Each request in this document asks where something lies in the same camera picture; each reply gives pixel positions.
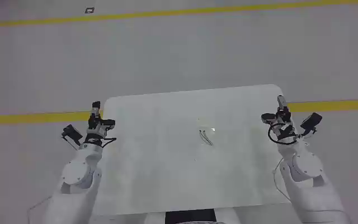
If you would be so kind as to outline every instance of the white wire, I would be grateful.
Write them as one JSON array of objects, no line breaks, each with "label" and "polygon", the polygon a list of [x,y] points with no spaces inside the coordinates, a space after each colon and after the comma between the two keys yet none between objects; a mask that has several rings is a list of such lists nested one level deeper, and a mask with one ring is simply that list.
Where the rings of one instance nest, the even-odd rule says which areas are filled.
[{"label": "white wire", "polygon": [[[282,157],[279,161],[279,163],[277,164],[277,166],[275,167],[275,169],[272,171],[272,173],[274,174],[274,183],[275,183],[275,187],[276,189],[283,195],[285,196],[285,198],[287,198],[287,200],[289,200],[291,203],[291,199],[282,191],[279,189],[279,187],[277,186],[277,183],[276,183],[276,178],[275,178],[275,174],[276,174],[276,170],[277,168],[280,166],[280,163],[282,162],[284,158]],[[298,209],[300,210],[303,210],[303,211],[306,211],[306,212],[342,212],[344,215],[346,215],[346,217],[348,218],[349,220],[349,223],[352,224],[352,219],[350,217],[350,215],[345,212],[345,211],[342,211],[342,210],[339,210],[339,209],[327,209],[327,210],[308,210],[308,209],[304,209],[304,208],[299,208],[297,207]]]},{"label": "white wire", "polygon": [[76,150],[77,151],[77,149],[65,138],[65,137],[61,137],[63,140],[65,140],[68,144],[70,144],[70,146],[72,146],[72,148],[74,149],[74,150]]},{"label": "white wire", "polygon": [[40,206],[42,203],[46,202],[48,199],[52,198],[52,196],[48,196],[47,198],[43,199],[41,202],[36,203],[34,206],[31,206],[26,210],[26,217],[27,217],[27,224],[30,224],[30,212],[32,209]]}]

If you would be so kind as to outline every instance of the black base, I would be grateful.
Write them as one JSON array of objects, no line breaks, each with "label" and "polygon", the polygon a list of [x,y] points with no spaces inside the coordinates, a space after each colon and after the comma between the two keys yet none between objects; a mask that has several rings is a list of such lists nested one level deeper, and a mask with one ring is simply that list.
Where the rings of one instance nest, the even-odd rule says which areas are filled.
[{"label": "black base", "polygon": [[166,212],[165,224],[177,224],[182,222],[208,221],[216,222],[215,211],[213,209],[189,210]]}]

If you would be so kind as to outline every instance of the black cable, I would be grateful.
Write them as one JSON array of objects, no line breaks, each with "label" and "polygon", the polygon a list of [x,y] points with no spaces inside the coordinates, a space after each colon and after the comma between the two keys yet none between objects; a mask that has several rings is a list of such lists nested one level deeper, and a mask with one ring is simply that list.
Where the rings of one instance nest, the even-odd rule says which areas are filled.
[{"label": "black cable", "polygon": [[278,125],[286,125],[286,124],[284,124],[284,123],[277,123],[277,124],[274,124],[274,125],[271,125],[271,126],[270,126],[270,128],[268,129],[267,135],[268,135],[268,138],[269,138],[271,141],[275,142],[276,144],[284,144],[284,145],[286,145],[286,146],[289,146],[289,145],[294,144],[294,143],[297,142],[297,140],[293,140],[292,142],[279,142],[279,141],[273,140],[272,137],[271,137],[271,131],[272,131],[272,129],[273,129],[275,126],[278,126]]},{"label": "black cable", "polygon": [[200,138],[208,145],[212,146],[212,144],[210,143],[210,141],[205,138],[205,136],[202,134],[201,130],[199,130],[199,135],[200,135]]},{"label": "black cable", "polygon": [[102,148],[105,148],[109,143],[114,142],[115,140],[117,140],[117,138],[104,138],[103,140],[110,140],[109,142],[106,142],[106,144],[104,144],[102,146]]},{"label": "black cable", "polygon": [[206,136],[205,130],[204,130],[202,133],[204,134],[204,137],[206,138],[206,140],[208,140],[209,143],[210,143],[211,145],[213,145],[213,143],[212,143],[212,142],[209,140],[209,138]]}]

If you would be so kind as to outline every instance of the black sticker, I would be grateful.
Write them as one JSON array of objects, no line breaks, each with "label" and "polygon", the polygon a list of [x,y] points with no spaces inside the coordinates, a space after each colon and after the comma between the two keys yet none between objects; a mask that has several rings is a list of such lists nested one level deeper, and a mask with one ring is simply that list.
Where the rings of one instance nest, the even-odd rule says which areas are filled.
[{"label": "black sticker", "polygon": [[95,8],[86,8],[85,13],[94,13],[95,12]]}]

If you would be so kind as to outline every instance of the tabletop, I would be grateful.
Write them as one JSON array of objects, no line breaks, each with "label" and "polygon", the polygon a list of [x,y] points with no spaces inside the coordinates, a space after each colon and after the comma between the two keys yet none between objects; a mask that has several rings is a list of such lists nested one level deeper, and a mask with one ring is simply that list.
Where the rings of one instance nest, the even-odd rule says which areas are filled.
[{"label": "tabletop", "polygon": [[[116,126],[107,137],[117,140],[98,164],[94,214],[287,202],[272,177],[281,156],[261,121],[278,95],[260,85],[108,99],[103,118]],[[277,183],[285,189],[279,172]]]}]

